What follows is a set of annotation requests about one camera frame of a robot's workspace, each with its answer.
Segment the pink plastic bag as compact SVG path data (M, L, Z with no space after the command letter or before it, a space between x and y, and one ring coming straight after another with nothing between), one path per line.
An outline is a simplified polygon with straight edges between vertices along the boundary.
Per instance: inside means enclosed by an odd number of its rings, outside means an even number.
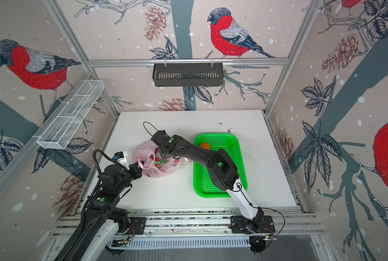
M187 158L164 158L159 153L159 147L148 140L132 152L132 160L142 169L142 174L149 178L161 178L173 174L181 165L188 164Z

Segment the orange fruit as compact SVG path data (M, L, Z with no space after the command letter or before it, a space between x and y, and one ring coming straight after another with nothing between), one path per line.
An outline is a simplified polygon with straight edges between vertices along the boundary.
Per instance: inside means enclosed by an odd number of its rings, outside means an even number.
M200 147L203 148L203 149L206 149L206 150L210 149L210 145L208 143L206 143L206 142L201 143Z

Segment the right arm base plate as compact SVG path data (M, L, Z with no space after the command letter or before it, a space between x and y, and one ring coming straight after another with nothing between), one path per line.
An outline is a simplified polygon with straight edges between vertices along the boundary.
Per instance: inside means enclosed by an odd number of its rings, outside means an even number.
M229 229L234 234L254 234L254 233L269 233L274 234L275 228L271 216L264 215L263 219L254 223L243 216L231 216Z

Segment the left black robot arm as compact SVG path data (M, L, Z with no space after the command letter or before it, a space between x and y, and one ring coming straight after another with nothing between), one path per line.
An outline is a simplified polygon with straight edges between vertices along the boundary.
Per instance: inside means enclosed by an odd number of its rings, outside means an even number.
M93 152L98 153L111 165L102 170L95 161L98 182L82 207L78 227L56 256L57 261L95 261L104 250L121 255L124 247L144 232L145 218L131 219L127 210L117 207L132 189L132 181L142 177L142 169L136 163L128 163L126 152L116 152L113 157L99 149Z

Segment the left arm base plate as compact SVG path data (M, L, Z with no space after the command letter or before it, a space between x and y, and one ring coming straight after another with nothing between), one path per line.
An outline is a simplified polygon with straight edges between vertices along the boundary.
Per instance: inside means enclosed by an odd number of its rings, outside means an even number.
M119 219L111 220L108 219L102 228L99 230L100 234L110 233L113 231L116 233L115 236L133 236L133 235L142 235L144 233L146 226L145 217L128 217L127 220Z

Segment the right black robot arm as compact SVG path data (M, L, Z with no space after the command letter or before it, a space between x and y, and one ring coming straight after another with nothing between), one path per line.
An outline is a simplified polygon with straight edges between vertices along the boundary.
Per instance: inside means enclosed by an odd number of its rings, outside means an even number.
M208 170L213 185L227 192L241 212L240 220L230 226L233 233L259 232L264 223L264 211L254 205L241 182L237 166L225 150L207 150L178 135L170 137L164 130L157 131L151 141L159 147L162 157L187 158Z

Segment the red dragon fruit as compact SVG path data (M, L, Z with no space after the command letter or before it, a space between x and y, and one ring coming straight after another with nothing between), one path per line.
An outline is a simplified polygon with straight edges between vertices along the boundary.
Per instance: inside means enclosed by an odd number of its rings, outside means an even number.
M149 158L153 161L154 166L156 166L157 168L161 168L163 165L165 165L168 162L168 160L163 160L153 156L150 156Z

